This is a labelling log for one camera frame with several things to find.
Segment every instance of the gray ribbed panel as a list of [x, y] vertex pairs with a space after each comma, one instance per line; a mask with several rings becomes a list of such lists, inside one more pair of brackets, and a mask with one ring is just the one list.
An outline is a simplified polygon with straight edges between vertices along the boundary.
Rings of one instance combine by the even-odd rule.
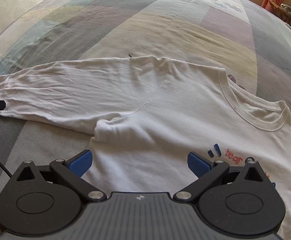
[[[32, 239], [3, 234], [0, 240]], [[205, 225], [189, 204], [167, 193], [113, 193], [102, 203], [87, 205], [67, 229], [36, 240], [230, 240]], [[270, 235], [259, 240], [279, 240]]]

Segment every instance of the white shirt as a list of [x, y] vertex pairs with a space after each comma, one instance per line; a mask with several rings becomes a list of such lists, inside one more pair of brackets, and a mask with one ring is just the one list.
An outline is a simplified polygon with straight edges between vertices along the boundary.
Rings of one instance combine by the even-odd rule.
[[291, 239], [290, 110], [241, 89], [225, 69], [153, 56], [54, 62], [0, 76], [0, 100], [2, 116], [94, 135], [84, 178], [107, 194], [173, 195], [197, 179], [190, 151], [230, 165], [253, 157], [284, 200], [279, 235]]

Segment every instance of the bedsheet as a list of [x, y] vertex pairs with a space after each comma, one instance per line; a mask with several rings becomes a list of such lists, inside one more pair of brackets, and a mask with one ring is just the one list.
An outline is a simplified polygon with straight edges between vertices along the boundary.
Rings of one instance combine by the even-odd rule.
[[[248, 0], [45, 0], [0, 35], [0, 75], [54, 61], [146, 55], [224, 67], [251, 94], [291, 109], [291, 30]], [[27, 159], [68, 159], [89, 140], [0, 116], [0, 160], [11, 172]], [[84, 179], [93, 183], [89, 172]], [[0, 191], [7, 181], [0, 169]]]

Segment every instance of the crew neck collar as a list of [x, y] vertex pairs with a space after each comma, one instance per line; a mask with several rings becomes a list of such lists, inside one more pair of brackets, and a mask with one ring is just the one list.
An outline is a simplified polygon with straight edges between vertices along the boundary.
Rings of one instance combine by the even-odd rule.
[[[255, 126], [256, 128], [259, 128], [261, 130], [266, 131], [275, 131], [280, 129], [283, 124], [285, 123], [288, 115], [290, 114], [290, 109], [287, 106], [287, 104], [284, 101], [277, 101], [277, 102], [269, 102], [262, 98], [258, 98], [244, 89], [240, 88], [238, 85], [236, 85], [234, 82], [232, 82], [226, 74], [226, 71], [224, 68], [218, 69], [219, 72], [219, 79], [220, 84], [222, 87], [223, 94], [232, 107], [232, 109], [246, 122], [250, 123], [251, 125]], [[257, 106], [264, 110], [271, 110], [275, 111], [280, 114], [280, 117], [273, 122], [267, 122], [264, 120], [260, 120], [257, 117], [251, 115], [248, 113], [243, 107], [239, 104], [236, 96], [237, 94], [239, 97], [241, 97], [244, 101]]]

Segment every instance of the blue rubber pad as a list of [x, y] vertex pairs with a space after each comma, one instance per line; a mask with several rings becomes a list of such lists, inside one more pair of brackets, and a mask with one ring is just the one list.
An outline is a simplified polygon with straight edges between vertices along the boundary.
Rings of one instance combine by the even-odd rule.
[[75, 175], [81, 177], [92, 165], [92, 152], [88, 151], [80, 156], [68, 166], [68, 169]]
[[206, 174], [211, 169], [209, 164], [205, 163], [193, 153], [188, 154], [188, 167], [198, 178]]

